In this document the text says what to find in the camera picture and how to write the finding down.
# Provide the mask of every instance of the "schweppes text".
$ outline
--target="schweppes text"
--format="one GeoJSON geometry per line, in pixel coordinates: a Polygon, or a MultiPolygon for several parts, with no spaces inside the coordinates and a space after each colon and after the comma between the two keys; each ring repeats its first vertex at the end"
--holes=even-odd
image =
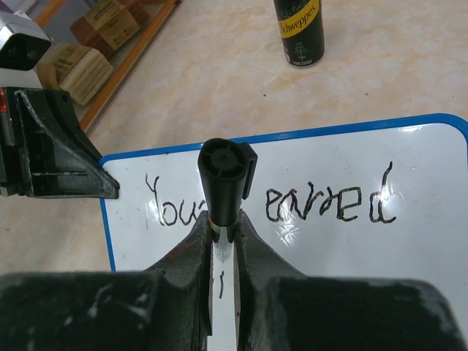
{"type": "Polygon", "coordinates": [[[319,0],[310,0],[299,12],[279,21],[282,38],[289,38],[301,33],[317,16],[319,0]]]}

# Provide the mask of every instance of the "handwritten word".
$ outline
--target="handwritten word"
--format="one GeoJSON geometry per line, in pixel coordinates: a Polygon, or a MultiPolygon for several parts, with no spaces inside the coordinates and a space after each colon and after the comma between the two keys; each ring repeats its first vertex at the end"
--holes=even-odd
{"type": "MultiPolygon", "coordinates": [[[[395,221],[396,217],[392,217],[390,219],[385,219],[383,211],[382,211],[382,194],[386,193],[387,189],[387,177],[390,171],[392,170],[393,167],[393,162],[390,162],[387,170],[384,172],[383,177],[382,177],[382,187],[379,192],[373,192],[369,198],[370,202],[370,209],[369,209],[369,218],[372,223],[384,223],[388,224],[393,221],[395,221]],[[378,217],[374,217],[374,199],[378,198],[378,204],[377,204],[377,213],[378,217]]],[[[309,215],[310,210],[312,209],[312,206],[314,205],[314,202],[317,201],[319,197],[324,197],[325,194],[322,191],[318,191],[317,193],[314,194],[314,184],[312,182],[307,183],[310,187],[310,192],[309,192],[309,197],[307,198],[306,204],[304,206],[303,211],[298,208],[298,197],[296,196],[297,190],[296,189],[291,189],[286,195],[283,195],[281,192],[275,190],[275,189],[269,189],[266,192],[266,204],[265,204],[265,211],[266,211],[266,217],[268,220],[272,222],[287,222],[291,218],[291,213],[294,211],[296,212],[297,216],[302,219],[306,220],[307,216],[309,215]],[[276,203],[277,201],[277,207],[276,207],[276,213],[272,216],[270,212],[271,205],[276,203]],[[289,203],[289,208],[287,208],[287,211],[284,208],[284,203],[286,204],[289,203]]],[[[328,211],[331,208],[333,200],[336,199],[336,218],[338,220],[342,220],[344,222],[351,222],[354,221],[355,219],[358,218],[358,215],[354,216],[345,216],[345,211],[349,210],[350,208],[358,207],[362,205],[362,191],[359,186],[354,186],[351,188],[346,188],[340,190],[337,194],[334,194],[329,186],[327,186],[327,193],[328,197],[325,198],[325,200],[322,202],[319,208],[319,215],[322,216],[326,211],[328,211]],[[354,192],[356,195],[356,201],[354,203],[350,203],[348,205],[343,205],[343,194],[347,192],[354,192]]]]}
{"type": "Polygon", "coordinates": [[[177,222],[177,219],[180,219],[183,225],[190,225],[190,222],[192,219],[195,221],[197,220],[197,215],[195,215],[195,209],[198,208],[198,210],[201,210],[203,205],[206,204],[204,200],[201,200],[200,203],[197,206],[197,203],[194,201],[192,204],[192,212],[190,212],[189,218],[185,220],[182,217],[182,211],[184,209],[184,203],[185,200],[182,200],[180,206],[178,207],[178,211],[176,208],[176,205],[174,205],[170,201],[166,201],[165,203],[162,204],[162,207],[159,205],[159,200],[158,200],[158,191],[156,190],[156,184],[159,180],[159,176],[157,176],[154,179],[153,186],[150,185],[148,182],[148,174],[145,176],[145,183],[146,186],[150,189],[150,191],[154,194],[154,200],[156,202],[156,208],[158,210],[158,221],[159,223],[164,227],[167,225],[170,227],[171,225],[174,225],[177,222]]]}

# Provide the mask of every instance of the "marble surface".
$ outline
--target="marble surface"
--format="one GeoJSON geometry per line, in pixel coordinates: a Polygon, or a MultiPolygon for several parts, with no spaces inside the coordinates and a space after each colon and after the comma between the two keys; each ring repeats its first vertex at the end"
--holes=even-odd
{"type": "MultiPolygon", "coordinates": [[[[328,0],[296,69],[272,0],[185,0],[90,132],[103,153],[358,121],[468,119],[468,1],[328,0]]],[[[0,273],[108,270],[98,200],[0,198],[0,273]]]]}

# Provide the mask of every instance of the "schweppes can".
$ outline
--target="schweppes can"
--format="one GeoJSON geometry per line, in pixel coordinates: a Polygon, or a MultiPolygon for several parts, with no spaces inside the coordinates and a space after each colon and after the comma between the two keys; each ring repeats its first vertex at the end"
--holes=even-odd
{"type": "Polygon", "coordinates": [[[319,61],[325,52],[321,0],[274,0],[286,60],[297,67],[319,61]]]}

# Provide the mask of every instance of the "blue whiteboard frame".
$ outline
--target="blue whiteboard frame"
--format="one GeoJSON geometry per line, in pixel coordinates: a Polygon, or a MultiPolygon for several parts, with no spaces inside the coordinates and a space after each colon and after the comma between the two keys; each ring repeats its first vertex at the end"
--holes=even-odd
{"type": "MultiPolygon", "coordinates": [[[[265,135],[254,135],[251,137],[237,137],[232,139],[237,143],[248,142],[251,144],[256,143],[267,143],[270,141],[280,141],[289,139],[300,139],[303,137],[321,137],[324,135],[337,135],[337,134],[348,134],[356,132],[367,132],[370,130],[378,129],[389,129],[389,128],[400,128],[400,127],[411,127],[422,124],[448,124],[454,128],[457,128],[460,133],[465,136],[468,150],[468,122],[464,119],[451,115],[448,113],[434,113],[431,115],[422,115],[414,117],[403,117],[395,119],[385,119],[381,121],[363,122],[356,124],[343,124],[334,127],[321,127],[313,129],[302,129],[295,130],[292,132],[273,133],[265,135]]],[[[152,148],[149,150],[141,151],[128,151],[120,154],[110,154],[104,156],[99,161],[100,165],[104,165],[106,162],[113,161],[115,159],[132,159],[135,157],[154,156],[160,154],[173,154],[176,152],[200,150],[203,143],[193,143],[178,146],[168,146],[165,148],[152,148]]],[[[116,263],[114,260],[112,241],[110,238],[109,222],[107,220],[107,211],[105,207],[105,199],[100,199],[102,221],[104,222],[105,238],[107,241],[107,252],[109,254],[110,269],[116,270],[116,263]]]]}

